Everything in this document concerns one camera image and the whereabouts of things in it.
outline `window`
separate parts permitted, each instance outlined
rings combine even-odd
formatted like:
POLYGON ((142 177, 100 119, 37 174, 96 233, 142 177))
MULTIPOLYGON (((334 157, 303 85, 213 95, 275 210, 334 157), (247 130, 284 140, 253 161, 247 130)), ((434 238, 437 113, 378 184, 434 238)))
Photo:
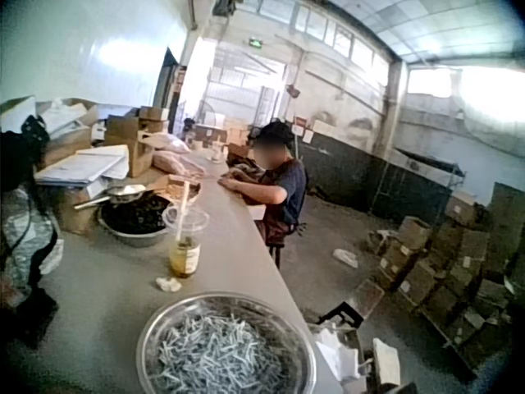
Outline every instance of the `window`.
POLYGON ((326 30, 326 18, 322 15, 317 14, 314 11, 310 11, 310 17, 308 18, 308 25, 306 32, 316 39, 323 40, 325 38, 326 30))
POLYGON ((372 68, 372 56, 374 52, 361 40, 355 39, 351 60, 365 71, 372 68))
POLYGON ((334 37, 336 36, 336 23, 334 21, 328 21, 328 26, 326 27, 325 35, 325 44, 334 46, 334 37))
POLYGON ((352 35, 342 29, 337 29, 334 49, 341 55, 348 57, 350 55, 350 46, 352 44, 352 35))
POLYGON ((409 77, 409 93, 450 97, 452 93, 450 71, 445 69, 412 70, 409 77))
POLYGON ((308 21, 308 14, 310 10, 301 6, 297 13, 297 20, 295 21, 295 29, 298 31, 306 31, 306 22, 308 21))
POLYGON ((377 82, 383 86, 388 85, 388 68, 388 62, 376 53, 372 64, 372 74, 377 82))
POLYGON ((283 23, 290 23, 294 13, 295 2, 292 0, 264 0, 261 15, 283 23))
POLYGON ((259 3, 260 0, 244 0, 243 2, 237 2, 235 6, 243 11, 257 12, 259 3))

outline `worker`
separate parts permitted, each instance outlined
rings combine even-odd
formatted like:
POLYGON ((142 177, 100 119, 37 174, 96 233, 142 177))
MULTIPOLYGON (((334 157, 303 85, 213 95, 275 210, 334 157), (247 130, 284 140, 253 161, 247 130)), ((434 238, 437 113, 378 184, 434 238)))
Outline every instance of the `worker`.
POLYGON ((253 142, 257 165, 266 170, 256 180, 238 169, 230 170, 219 180, 228 190, 241 193, 267 206, 262 221, 256 221, 262 238, 269 244, 282 244, 299 224, 306 191, 303 164, 290 150, 294 135, 281 121, 264 126, 253 142))

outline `stainless steel bowl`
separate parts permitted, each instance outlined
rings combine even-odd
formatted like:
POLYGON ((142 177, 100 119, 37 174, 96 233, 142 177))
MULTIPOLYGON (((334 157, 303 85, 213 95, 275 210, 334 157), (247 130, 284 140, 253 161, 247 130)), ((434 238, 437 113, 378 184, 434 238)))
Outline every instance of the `stainless steel bowl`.
POLYGON ((146 248, 153 246, 161 242, 168 230, 166 228, 161 231, 150 232, 149 234, 125 234, 124 232, 118 232, 108 226, 106 221, 102 218, 100 210, 98 211, 98 223, 104 227, 109 233, 113 234, 120 242, 123 242, 134 248, 146 248))
POLYGON ((233 313, 251 323, 261 335, 277 341, 287 350, 289 382, 286 393, 311 393, 316 381, 316 363, 312 346, 302 331, 288 323, 269 305, 259 300, 230 292, 209 292, 194 295, 158 310, 146 324, 137 345, 137 371, 140 383, 148 394, 159 394, 155 381, 148 376, 158 373, 158 347, 166 331, 188 317, 233 313))

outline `concrete floor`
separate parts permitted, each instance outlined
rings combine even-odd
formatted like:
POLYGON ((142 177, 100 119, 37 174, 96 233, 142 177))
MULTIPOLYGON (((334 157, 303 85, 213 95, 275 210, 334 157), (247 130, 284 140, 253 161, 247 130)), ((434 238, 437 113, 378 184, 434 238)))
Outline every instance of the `concrete floor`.
MULTIPOLYGON (((325 314, 377 269, 379 258, 363 247, 367 232, 393 226, 310 196, 300 220, 307 223, 307 229, 303 236, 294 234, 286 240, 281 274, 301 309, 325 314), (337 248, 355 253, 359 267, 334 259, 331 254, 337 248)), ((440 334, 423 318, 398 307, 388 293, 358 334, 365 350, 372 347, 374 337, 397 348, 402 382, 415 382, 419 392, 455 394, 468 390, 468 371, 451 350, 441 348, 440 334)))

